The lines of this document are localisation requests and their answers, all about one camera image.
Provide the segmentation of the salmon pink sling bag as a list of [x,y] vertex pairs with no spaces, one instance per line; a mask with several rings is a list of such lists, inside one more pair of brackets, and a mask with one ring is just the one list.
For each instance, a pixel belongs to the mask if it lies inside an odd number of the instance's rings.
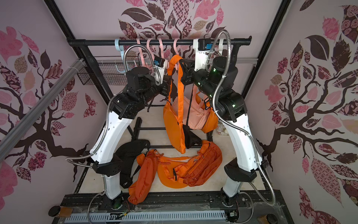
[[179,103],[177,98],[172,105],[172,108],[177,115],[179,105],[184,106],[183,124],[189,126],[193,130],[202,129],[210,115],[210,110],[205,109],[204,101],[201,100],[201,98],[199,98],[199,103],[197,103],[196,97],[198,97],[198,93],[198,88],[194,85],[191,97],[192,101],[190,101],[187,97],[184,97],[184,102]]

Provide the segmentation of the orange strap bag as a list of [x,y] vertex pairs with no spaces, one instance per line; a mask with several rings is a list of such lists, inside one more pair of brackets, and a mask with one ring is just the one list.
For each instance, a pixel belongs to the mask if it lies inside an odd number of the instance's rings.
[[175,55],[171,58],[169,62],[169,68],[167,70],[168,75],[172,76],[173,70],[177,67],[178,73],[178,96],[175,101],[178,104],[178,111],[175,112],[170,100],[171,97],[168,97],[167,103],[163,109],[163,119],[165,123],[166,132],[169,138],[171,145],[179,151],[181,154],[186,152],[185,146],[185,135],[183,130],[183,116],[184,116],[184,84],[181,82],[183,77],[183,69],[180,66],[179,62],[182,59],[181,56]]

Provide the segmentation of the dark orange backpack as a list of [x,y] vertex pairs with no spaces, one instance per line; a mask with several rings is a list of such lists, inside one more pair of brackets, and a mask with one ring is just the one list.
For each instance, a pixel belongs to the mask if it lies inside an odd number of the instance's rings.
[[129,187],[128,201],[130,203],[137,205],[146,199],[157,173],[158,157],[160,157],[160,154],[156,149],[150,150],[146,155],[137,156],[140,170],[137,181]]

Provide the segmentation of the bright orange sling bag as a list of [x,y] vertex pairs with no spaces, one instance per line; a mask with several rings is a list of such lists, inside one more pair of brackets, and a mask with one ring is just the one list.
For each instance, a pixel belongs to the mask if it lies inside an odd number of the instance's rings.
[[199,92],[195,96],[196,102],[199,104],[200,108],[203,110],[204,113],[204,126],[202,127],[202,132],[208,133],[210,131],[213,131],[218,126],[218,117],[213,111],[213,108],[210,104],[210,100],[208,100],[207,96],[204,96],[204,99],[202,99],[199,96]]

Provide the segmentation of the black sling bag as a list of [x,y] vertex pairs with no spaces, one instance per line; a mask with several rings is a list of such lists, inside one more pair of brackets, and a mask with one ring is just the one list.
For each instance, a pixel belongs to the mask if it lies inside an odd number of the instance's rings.
[[189,121],[190,121],[190,115],[195,115],[194,113],[194,104],[193,102],[196,102],[195,94],[197,92],[197,87],[195,84],[193,84],[192,91],[191,91],[191,98],[188,103],[184,101],[184,111],[183,111],[183,131],[185,136],[185,147],[186,148],[192,148],[192,147],[201,147],[202,146],[202,140],[200,137],[198,137],[196,134],[194,134],[191,131]]

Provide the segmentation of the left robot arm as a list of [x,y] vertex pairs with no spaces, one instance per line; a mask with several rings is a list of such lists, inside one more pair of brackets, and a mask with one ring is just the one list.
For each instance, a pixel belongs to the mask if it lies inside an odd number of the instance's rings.
[[143,65],[129,69],[127,65],[128,51],[122,54],[127,85],[110,99],[106,109],[105,125],[98,140],[85,155],[66,159],[67,162],[74,165],[78,165],[78,160],[91,162],[90,168],[103,177],[104,191],[101,195],[106,195],[115,209],[122,204],[124,184],[131,185],[131,179],[126,180],[122,174],[125,170],[125,163],[129,157],[135,157],[133,149],[119,151],[117,145],[124,131],[147,103],[157,95],[169,96],[170,94],[171,82],[165,76],[168,60],[152,54],[147,47],[141,44],[132,45],[129,49],[136,47],[148,54],[150,67]]

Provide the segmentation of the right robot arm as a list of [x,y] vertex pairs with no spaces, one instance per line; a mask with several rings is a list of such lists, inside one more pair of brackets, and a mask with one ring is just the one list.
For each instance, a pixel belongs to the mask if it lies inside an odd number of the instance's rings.
[[224,167],[227,179],[222,191],[225,197],[232,199],[243,183],[249,183],[261,200],[273,206],[276,195],[264,172],[268,162],[259,155],[245,101],[232,89],[238,73],[235,66],[238,50],[250,43],[251,38],[231,40],[225,29],[220,30],[214,40],[194,40],[196,59],[193,62],[180,60],[184,72],[180,80],[184,85],[194,84],[208,97],[234,146],[236,157]]

